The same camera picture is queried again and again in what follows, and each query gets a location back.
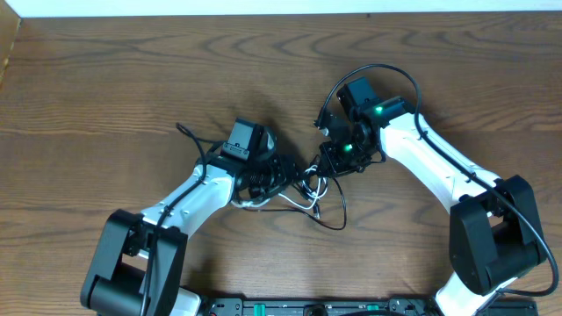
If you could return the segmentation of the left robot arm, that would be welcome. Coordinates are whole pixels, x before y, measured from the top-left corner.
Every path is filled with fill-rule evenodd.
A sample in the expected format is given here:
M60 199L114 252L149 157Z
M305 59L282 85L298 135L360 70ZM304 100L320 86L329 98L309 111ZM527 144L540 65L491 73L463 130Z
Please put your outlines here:
M138 214L106 220L80 293L99 315L195 315L202 299L181 289L186 245L219 209L248 189L255 204L277 195L302 170L288 154L244 162L210 153L188 180Z

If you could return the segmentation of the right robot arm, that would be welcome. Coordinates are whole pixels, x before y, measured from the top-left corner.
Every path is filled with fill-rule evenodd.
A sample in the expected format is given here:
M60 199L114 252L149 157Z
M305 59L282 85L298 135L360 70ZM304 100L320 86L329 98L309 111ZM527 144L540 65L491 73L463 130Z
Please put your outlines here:
M315 122L330 138L321 147L324 172L359 173L379 153L408 169L449 214L453 273L433 298L439 314L476 315L501 295L526 297L510 285L543 262L557 267L526 180L503 180L466 158L402 97L344 92L338 99L346 118L323 107Z

